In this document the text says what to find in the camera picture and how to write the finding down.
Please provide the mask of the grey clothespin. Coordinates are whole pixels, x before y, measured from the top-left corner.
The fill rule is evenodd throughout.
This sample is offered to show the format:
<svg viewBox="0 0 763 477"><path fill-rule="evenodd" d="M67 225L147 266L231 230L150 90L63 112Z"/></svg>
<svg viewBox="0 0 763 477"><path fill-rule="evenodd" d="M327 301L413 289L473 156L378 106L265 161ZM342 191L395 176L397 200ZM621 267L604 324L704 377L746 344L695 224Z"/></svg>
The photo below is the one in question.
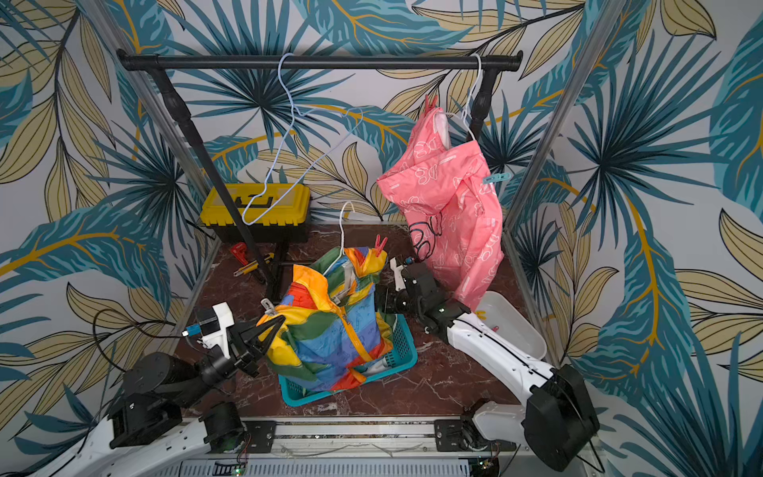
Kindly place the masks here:
<svg viewBox="0 0 763 477"><path fill-rule="evenodd" d="M260 303L262 305L264 315L267 315L270 317L274 317L277 315L275 310L275 305L268 298L262 298L262 300L260 300Z"/></svg>

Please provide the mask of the rainbow striped jacket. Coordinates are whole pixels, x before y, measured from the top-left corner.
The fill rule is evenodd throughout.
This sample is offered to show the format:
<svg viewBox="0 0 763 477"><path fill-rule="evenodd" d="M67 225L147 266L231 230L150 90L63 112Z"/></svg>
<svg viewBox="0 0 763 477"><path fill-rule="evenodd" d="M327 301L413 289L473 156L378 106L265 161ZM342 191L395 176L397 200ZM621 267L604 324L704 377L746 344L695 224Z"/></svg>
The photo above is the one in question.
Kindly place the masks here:
<svg viewBox="0 0 763 477"><path fill-rule="evenodd" d="M367 381L360 371L393 351L395 316L377 311L387 265L381 248L333 248L292 268L288 292L258 323L280 316L266 357L274 373L308 393L339 392Z"/></svg>

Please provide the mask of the pink hooded jacket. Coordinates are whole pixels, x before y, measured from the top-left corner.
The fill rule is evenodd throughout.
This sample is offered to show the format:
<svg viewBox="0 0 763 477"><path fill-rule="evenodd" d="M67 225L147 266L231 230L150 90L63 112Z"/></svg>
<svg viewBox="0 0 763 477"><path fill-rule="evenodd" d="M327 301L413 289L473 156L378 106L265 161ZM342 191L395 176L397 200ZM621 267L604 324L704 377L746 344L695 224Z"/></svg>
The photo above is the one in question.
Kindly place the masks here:
<svg viewBox="0 0 763 477"><path fill-rule="evenodd" d="M448 115L431 107L412 129L403 157L381 175L383 196L405 216L414 257L474 309L504 254L503 210L479 143L450 142Z"/></svg>

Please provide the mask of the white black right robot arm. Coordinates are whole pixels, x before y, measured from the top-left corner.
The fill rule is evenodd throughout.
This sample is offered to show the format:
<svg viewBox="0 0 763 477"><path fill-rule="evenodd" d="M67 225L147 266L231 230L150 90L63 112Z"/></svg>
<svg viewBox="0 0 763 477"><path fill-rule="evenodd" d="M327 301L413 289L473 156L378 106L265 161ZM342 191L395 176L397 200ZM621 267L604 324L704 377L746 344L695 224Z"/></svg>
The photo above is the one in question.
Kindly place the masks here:
<svg viewBox="0 0 763 477"><path fill-rule="evenodd" d="M584 379L523 352L451 297L425 264L398 264L395 280L376 293L379 310L399 313L490 372L519 405L484 401L456 421L437 421L443 451L482 450L501 442L526 446L546 467L562 472L592 447L600 429Z"/></svg>

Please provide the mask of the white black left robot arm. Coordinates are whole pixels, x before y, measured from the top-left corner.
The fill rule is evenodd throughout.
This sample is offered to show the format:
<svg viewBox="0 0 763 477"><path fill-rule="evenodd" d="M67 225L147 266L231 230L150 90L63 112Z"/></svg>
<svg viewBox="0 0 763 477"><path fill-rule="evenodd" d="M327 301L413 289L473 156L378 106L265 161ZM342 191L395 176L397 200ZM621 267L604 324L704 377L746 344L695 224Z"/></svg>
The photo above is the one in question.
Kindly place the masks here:
<svg viewBox="0 0 763 477"><path fill-rule="evenodd" d="M274 421L246 425L232 401L192 421L183 413L236 373L256 376L284 320L278 315L264 324L236 323L220 316L188 327L184 337L201 339L205 348L197 362L161 352L140 359L103 419L35 475L150 476L209 452L230 453L246 466L250 453L270 450Z"/></svg>

